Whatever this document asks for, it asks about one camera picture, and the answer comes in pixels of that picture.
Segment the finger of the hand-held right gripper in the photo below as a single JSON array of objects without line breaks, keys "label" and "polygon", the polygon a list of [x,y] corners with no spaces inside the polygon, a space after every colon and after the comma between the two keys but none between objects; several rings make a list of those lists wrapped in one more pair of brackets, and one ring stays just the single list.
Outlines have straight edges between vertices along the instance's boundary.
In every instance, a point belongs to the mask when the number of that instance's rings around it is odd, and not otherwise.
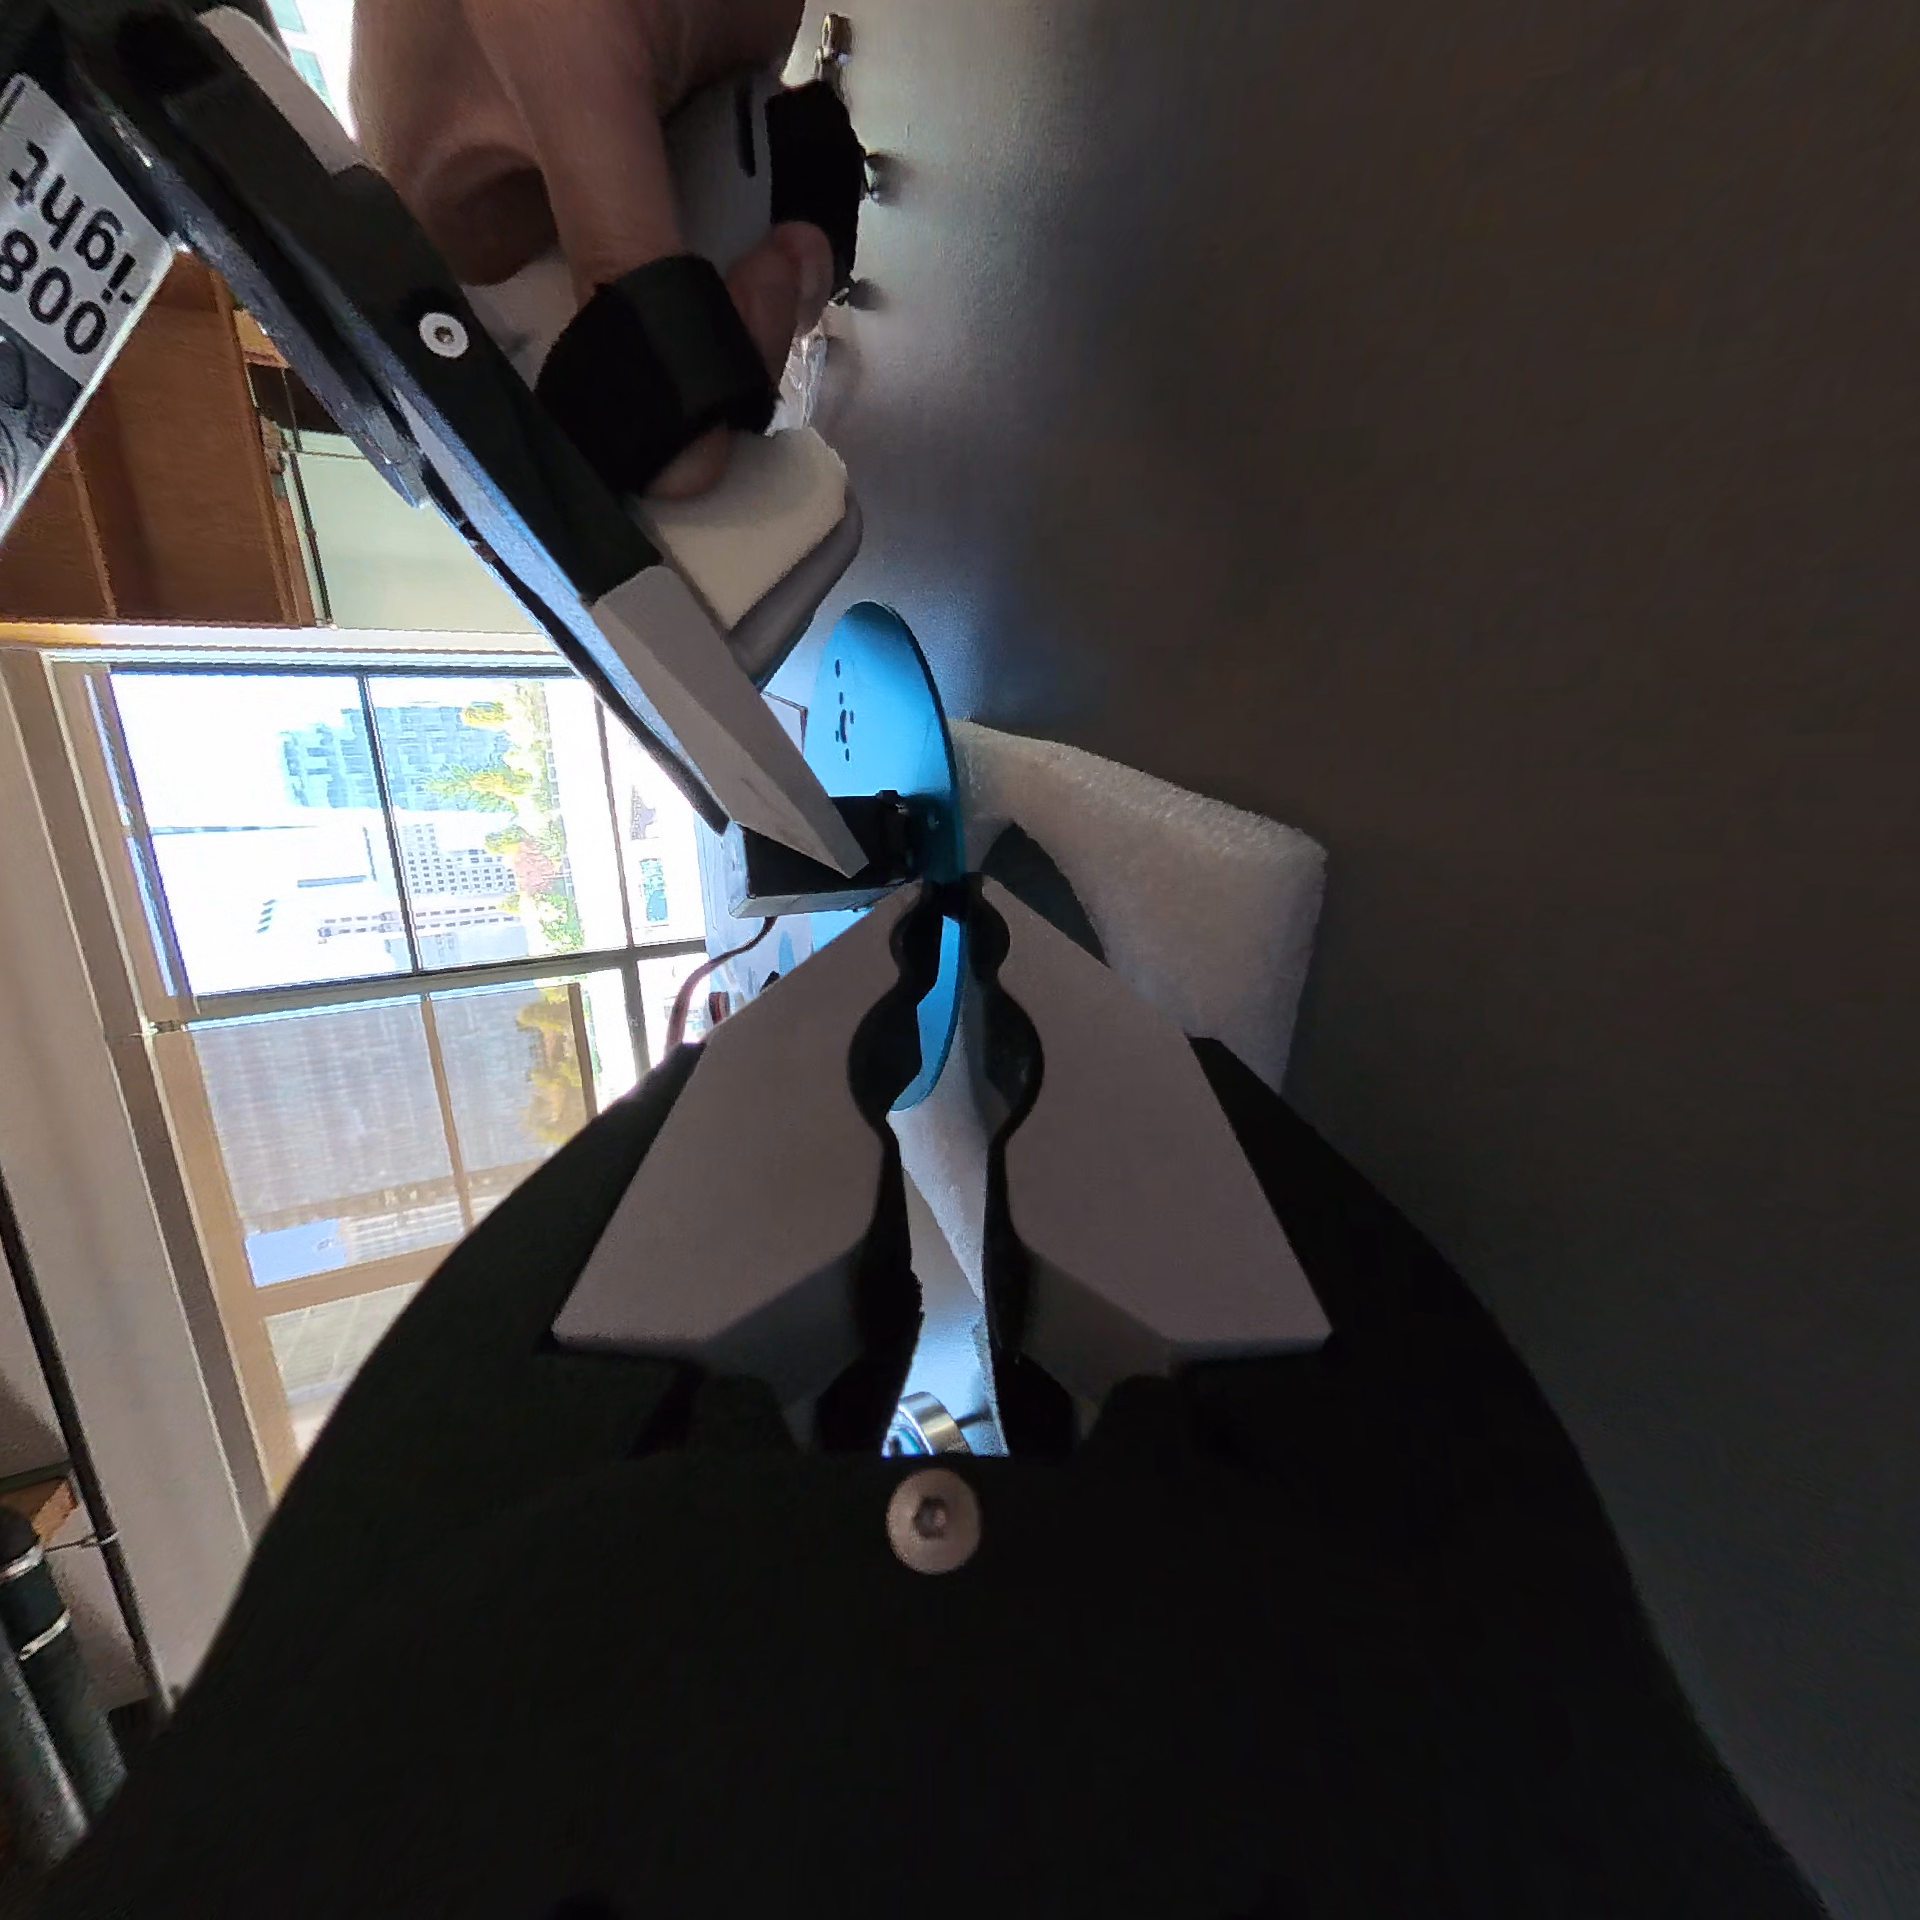
[{"label": "finger of the hand-held right gripper", "polygon": [[657,564],[593,604],[593,622],[732,824],[844,877],[868,858],[683,578]]}]

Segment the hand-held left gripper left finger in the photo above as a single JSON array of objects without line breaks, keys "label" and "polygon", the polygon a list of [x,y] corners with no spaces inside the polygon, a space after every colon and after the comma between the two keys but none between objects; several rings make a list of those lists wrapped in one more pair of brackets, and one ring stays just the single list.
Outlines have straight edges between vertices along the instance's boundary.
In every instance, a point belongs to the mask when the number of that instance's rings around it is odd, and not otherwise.
[{"label": "hand-held left gripper left finger", "polygon": [[914,882],[696,1046],[558,1344],[747,1378],[805,1444],[877,1450],[922,1340],[891,1108],[937,975]]}]

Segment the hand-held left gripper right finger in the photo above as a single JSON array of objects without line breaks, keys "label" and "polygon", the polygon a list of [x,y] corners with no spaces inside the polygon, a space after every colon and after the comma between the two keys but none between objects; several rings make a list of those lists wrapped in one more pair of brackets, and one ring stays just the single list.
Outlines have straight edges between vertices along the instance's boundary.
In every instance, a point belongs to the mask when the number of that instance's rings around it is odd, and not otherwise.
[{"label": "hand-held left gripper right finger", "polygon": [[1009,1451],[1073,1451],[1129,1381],[1329,1341],[1187,1034],[993,877],[976,877],[976,1101]]}]

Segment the blue round metal disc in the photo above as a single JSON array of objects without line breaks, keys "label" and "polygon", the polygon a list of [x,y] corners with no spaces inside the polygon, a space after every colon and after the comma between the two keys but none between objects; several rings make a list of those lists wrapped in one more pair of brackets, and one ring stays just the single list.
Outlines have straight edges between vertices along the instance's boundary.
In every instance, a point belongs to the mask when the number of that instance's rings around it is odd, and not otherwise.
[{"label": "blue round metal disc", "polygon": [[[806,766],[835,797],[897,791],[917,816],[922,868],[960,880],[964,824],[956,755],[937,683],[905,620],[883,604],[856,604],[826,640],[806,699]],[[809,908],[814,949],[856,925],[868,908]],[[940,974],[917,1008],[922,1066],[886,1114],[890,1127],[937,1088],[962,1010],[962,922],[941,922]]]}]

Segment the black servo motor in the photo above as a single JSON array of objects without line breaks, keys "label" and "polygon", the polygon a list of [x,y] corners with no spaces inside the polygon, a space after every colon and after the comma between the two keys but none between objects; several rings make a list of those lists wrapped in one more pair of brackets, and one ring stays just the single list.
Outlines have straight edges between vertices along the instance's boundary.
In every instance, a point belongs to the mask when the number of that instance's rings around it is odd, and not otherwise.
[{"label": "black servo motor", "polygon": [[820,860],[734,823],[722,836],[726,910],[744,922],[862,912],[924,875],[925,818],[891,788],[832,797],[862,862],[844,875]]}]

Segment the person's right hand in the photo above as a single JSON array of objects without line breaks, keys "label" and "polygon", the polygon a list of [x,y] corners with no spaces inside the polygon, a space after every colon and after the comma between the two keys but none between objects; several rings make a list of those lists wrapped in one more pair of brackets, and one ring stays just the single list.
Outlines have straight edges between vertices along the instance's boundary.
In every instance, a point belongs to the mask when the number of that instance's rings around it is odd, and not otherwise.
[{"label": "person's right hand", "polygon": [[520,372],[600,291],[689,242],[665,120],[746,85],[773,152],[771,226],[722,270],[779,382],[853,278],[868,158],[828,83],[758,98],[803,5],[369,3],[353,15],[356,135]]}]

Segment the wooden cabinet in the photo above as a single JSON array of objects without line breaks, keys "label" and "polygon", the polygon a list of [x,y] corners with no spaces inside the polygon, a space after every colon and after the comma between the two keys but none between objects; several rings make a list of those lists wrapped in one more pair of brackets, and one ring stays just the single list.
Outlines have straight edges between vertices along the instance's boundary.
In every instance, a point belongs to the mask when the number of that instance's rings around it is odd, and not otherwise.
[{"label": "wooden cabinet", "polygon": [[5,624],[320,622],[256,370],[283,360],[179,255],[5,534]]}]

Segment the round metal bearing base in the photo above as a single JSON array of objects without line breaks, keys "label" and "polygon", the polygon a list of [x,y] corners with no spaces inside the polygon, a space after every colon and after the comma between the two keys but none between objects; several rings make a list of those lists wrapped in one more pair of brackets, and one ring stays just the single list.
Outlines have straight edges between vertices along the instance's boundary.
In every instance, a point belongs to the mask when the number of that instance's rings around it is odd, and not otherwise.
[{"label": "round metal bearing base", "polygon": [[1005,1455],[994,1415],[985,1408],[957,1415],[936,1395],[902,1395],[881,1447],[886,1458]]}]

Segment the white foam sheet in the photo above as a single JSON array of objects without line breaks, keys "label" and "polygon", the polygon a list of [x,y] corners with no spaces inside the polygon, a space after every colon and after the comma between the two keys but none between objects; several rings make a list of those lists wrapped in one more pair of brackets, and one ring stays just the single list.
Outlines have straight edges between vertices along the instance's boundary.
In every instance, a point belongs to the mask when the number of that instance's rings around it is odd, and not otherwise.
[{"label": "white foam sheet", "polygon": [[957,722],[966,850],[1194,1044],[1249,1160],[1281,1127],[1329,858],[1306,831],[1053,740]]}]

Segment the large window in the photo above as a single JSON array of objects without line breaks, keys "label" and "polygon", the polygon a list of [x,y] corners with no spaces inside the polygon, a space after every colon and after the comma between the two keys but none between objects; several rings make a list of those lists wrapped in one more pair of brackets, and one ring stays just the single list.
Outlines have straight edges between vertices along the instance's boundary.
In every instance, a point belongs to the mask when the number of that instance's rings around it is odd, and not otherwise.
[{"label": "large window", "polygon": [[446,1253],[704,1034],[701,831],[531,659],[8,677],[214,1413],[276,1498]]}]

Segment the dark rolled mat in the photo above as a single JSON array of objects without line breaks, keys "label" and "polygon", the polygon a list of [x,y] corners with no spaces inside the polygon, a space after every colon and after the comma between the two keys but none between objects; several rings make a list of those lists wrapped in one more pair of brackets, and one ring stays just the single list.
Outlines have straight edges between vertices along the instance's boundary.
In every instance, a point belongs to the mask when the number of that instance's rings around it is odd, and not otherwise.
[{"label": "dark rolled mat", "polygon": [[5,1853],[24,1875],[69,1855],[122,1792],[125,1764],[34,1527],[3,1508]]}]

